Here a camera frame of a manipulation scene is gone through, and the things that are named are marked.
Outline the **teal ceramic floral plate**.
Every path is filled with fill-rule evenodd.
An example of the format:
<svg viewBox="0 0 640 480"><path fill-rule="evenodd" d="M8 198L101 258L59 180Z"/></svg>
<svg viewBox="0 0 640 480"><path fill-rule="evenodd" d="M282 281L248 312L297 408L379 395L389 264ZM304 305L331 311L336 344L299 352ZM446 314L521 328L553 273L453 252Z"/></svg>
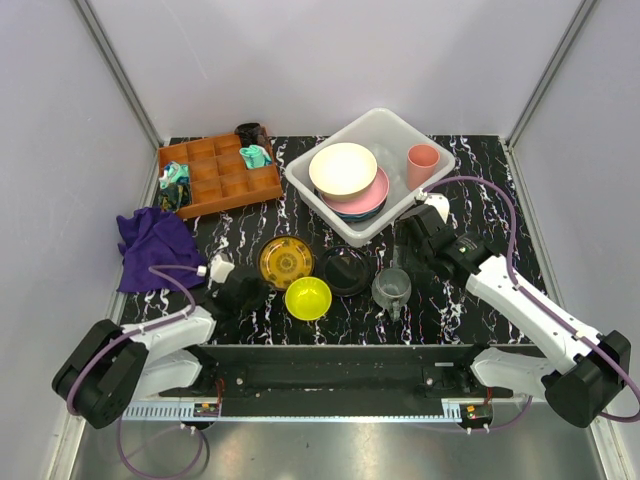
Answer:
<svg viewBox="0 0 640 480"><path fill-rule="evenodd" d="M359 215L339 214L339 217L346 223L362 223L375 218L379 213L379 210L371 210Z"/></svg>

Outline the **blue dotted scalloped plate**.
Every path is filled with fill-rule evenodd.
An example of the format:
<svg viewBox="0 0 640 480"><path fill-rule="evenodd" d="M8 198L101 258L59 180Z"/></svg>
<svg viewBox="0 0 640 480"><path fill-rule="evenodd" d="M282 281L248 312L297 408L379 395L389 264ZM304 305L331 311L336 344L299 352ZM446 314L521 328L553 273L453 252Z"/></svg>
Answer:
<svg viewBox="0 0 640 480"><path fill-rule="evenodd" d="M339 213L337 211L335 211L335 214L347 223L358 223L358 222L363 222L375 217L383 210L383 208L384 208L383 205L379 205L377 208L362 214L344 214L344 213Z"/></svg>

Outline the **grey ceramic mug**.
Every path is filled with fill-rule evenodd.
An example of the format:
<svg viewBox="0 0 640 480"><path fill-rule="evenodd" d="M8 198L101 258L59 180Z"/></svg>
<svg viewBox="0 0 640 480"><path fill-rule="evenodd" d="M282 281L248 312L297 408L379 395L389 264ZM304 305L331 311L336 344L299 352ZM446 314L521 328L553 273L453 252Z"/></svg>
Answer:
<svg viewBox="0 0 640 480"><path fill-rule="evenodd" d="M400 320L401 309L409 301L411 288L411 279L404 270L387 268L374 278L371 292L374 302L396 322Z"/></svg>

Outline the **pink plastic plate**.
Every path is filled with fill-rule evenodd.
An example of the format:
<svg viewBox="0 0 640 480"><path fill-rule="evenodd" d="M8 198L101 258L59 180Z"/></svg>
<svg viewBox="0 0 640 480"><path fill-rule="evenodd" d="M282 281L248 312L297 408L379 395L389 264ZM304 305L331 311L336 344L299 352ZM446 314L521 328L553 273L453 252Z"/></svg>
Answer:
<svg viewBox="0 0 640 480"><path fill-rule="evenodd" d="M319 193L322 201L340 215L361 216L381 207L388 196L390 183L387 174L379 167L373 183L351 200L338 201Z"/></svg>

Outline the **amber transparent plate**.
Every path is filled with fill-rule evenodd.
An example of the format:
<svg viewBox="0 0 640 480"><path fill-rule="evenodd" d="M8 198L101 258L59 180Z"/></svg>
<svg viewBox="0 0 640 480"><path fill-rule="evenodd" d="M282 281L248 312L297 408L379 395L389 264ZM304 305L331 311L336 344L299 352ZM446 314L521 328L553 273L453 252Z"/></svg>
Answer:
<svg viewBox="0 0 640 480"><path fill-rule="evenodd" d="M258 257L262 278L276 291L285 291L294 281L311 276L315 256L301 238L281 235L267 241Z"/></svg>

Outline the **black saucer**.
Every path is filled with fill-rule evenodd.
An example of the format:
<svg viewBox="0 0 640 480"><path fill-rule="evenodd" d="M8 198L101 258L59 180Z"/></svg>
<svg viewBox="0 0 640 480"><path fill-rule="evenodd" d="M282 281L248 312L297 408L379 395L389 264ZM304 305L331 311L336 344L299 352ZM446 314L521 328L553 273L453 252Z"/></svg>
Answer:
<svg viewBox="0 0 640 480"><path fill-rule="evenodd" d="M334 246L319 258L315 273L337 297L361 294L374 277L373 259L348 245Z"/></svg>

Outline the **yellow plastic bowl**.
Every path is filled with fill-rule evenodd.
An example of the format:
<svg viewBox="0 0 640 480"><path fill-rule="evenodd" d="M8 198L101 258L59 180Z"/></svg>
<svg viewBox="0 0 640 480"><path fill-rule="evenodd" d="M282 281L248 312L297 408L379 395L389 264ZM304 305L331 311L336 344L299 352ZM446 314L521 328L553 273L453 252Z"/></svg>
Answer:
<svg viewBox="0 0 640 480"><path fill-rule="evenodd" d="M311 322L323 317L329 310L333 296L329 286L316 277L295 280L285 292L285 306L298 320Z"/></svg>

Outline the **pink plastic cup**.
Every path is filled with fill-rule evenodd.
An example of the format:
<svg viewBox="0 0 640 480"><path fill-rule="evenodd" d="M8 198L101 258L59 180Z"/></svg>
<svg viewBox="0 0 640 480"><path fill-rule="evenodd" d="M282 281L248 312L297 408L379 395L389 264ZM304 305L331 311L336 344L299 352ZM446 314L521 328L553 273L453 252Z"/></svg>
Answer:
<svg viewBox="0 0 640 480"><path fill-rule="evenodd" d="M417 189L429 180L435 173L440 160L437 148L420 144L412 146L407 155L407 186L410 190Z"/></svg>

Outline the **cream white bowl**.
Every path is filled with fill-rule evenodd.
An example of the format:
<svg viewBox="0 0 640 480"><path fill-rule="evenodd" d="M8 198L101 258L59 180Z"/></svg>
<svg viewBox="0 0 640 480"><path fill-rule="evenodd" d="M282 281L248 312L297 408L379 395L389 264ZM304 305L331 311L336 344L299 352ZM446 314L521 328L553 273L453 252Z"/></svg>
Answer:
<svg viewBox="0 0 640 480"><path fill-rule="evenodd" d="M368 189L377 175L378 162L366 147L336 143L316 153L308 168L310 180L323 195L347 200Z"/></svg>

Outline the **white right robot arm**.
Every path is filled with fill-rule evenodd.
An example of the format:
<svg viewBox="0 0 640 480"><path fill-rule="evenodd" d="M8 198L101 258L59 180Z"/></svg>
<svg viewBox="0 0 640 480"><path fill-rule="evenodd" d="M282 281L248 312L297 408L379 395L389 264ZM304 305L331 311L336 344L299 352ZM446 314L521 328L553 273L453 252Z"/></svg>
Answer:
<svg viewBox="0 0 640 480"><path fill-rule="evenodd" d="M542 357L483 348L454 371L466 396L487 387L543 398L567 423L586 428L629 385L631 344L620 332L604 335L554 304L517 273L482 236L462 235L438 209L420 205L396 223L401 264L430 270L478 297L523 332Z"/></svg>

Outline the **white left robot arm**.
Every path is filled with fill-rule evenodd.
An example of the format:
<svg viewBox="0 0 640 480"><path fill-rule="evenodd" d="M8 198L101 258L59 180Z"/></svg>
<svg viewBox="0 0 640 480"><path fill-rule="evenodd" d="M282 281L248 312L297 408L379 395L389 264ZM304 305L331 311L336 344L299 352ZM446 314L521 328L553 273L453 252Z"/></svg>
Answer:
<svg viewBox="0 0 640 480"><path fill-rule="evenodd" d="M210 275L218 290L211 308L171 274ZM176 286L188 305L168 316L119 326L95 323L56 372L52 390L68 412L102 429L121 417L133 401L176 388L196 396L215 386L216 372L192 350L207 343L218 323L231 322L264 305L272 286L254 269L222 261L209 267L153 265L149 272Z"/></svg>

